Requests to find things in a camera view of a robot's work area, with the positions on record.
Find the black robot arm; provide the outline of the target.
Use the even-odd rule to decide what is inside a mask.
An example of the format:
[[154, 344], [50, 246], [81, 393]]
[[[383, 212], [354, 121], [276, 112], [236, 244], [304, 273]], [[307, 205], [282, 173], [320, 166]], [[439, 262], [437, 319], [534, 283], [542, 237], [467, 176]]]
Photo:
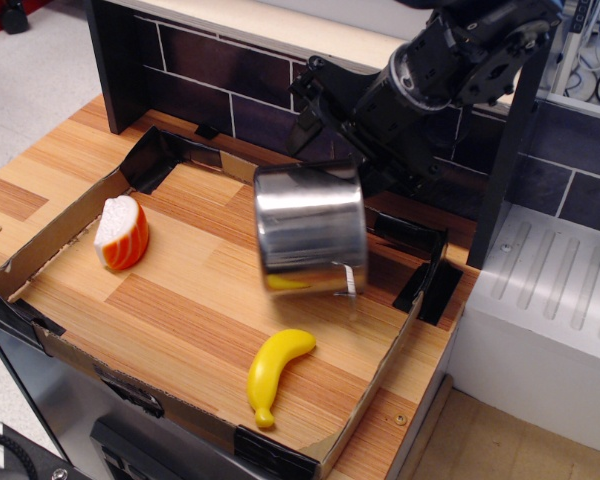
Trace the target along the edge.
[[428, 9], [425, 28], [400, 45], [378, 73], [358, 74], [309, 58], [289, 89], [300, 113], [286, 142], [299, 154], [324, 128], [363, 157], [362, 191], [395, 185], [415, 192], [438, 179], [426, 117], [449, 108], [494, 105], [514, 90], [523, 65], [562, 21], [561, 1], [411, 1]]

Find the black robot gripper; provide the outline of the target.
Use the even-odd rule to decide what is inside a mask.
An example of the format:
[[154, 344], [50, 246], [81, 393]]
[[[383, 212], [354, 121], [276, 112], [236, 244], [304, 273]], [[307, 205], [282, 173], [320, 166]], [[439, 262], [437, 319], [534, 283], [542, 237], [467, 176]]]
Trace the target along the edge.
[[400, 47], [383, 70], [358, 74], [313, 55], [289, 90], [299, 102], [286, 149], [297, 157], [327, 128], [362, 156], [358, 174], [364, 196], [397, 189], [408, 196], [436, 180], [440, 166], [419, 127], [443, 107], [422, 100]]

